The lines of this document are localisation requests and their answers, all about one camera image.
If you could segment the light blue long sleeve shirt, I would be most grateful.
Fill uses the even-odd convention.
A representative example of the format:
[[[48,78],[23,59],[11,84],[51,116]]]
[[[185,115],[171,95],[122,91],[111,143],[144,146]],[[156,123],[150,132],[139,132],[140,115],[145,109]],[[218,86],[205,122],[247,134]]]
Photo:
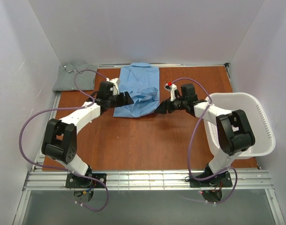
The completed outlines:
[[[148,63],[132,63],[120,70],[119,90],[128,92],[133,104],[115,108],[114,117],[140,118],[152,114],[160,103],[160,72]]]

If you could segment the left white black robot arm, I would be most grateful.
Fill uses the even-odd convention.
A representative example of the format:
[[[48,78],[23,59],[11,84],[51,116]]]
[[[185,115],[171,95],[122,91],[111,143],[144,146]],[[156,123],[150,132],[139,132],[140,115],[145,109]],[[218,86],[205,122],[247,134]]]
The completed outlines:
[[[49,120],[41,147],[42,154],[57,161],[70,172],[87,176],[91,168],[77,155],[77,134],[108,109],[133,104],[127,91],[119,91],[119,84],[118,78],[102,81],[96,97],[90,95],[79,109],[68,116]]]

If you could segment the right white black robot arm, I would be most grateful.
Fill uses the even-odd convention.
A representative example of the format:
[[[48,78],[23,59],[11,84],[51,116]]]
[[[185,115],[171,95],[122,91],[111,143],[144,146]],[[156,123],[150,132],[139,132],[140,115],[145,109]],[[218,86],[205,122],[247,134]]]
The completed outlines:
[[[184,110],[191,116],[215,125],[218,132],[218,153],[208,163],[204,172],[194,176],[189,172],[190,181],[204,182],[219,178],[230,169],[232,162],[256,142],[245,111],[226,110],[212,104],[212,99],[199,99],[192,83],[177,86],[171,82],[164,87],[170,98],[161,102],[155,110],[157,114]]]

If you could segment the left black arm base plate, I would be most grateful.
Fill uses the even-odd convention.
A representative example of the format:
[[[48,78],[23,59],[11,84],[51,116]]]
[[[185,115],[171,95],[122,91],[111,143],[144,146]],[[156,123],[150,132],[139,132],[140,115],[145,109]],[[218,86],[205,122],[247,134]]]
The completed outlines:
[[[103,184],[106,184],[107,174],[106,173],[92,173],[93,178],[102,181]],[[69,173],[66,178],[66,188],[103,188],[103,185],[100,182],[95,180],[82,178],[76,175]]]

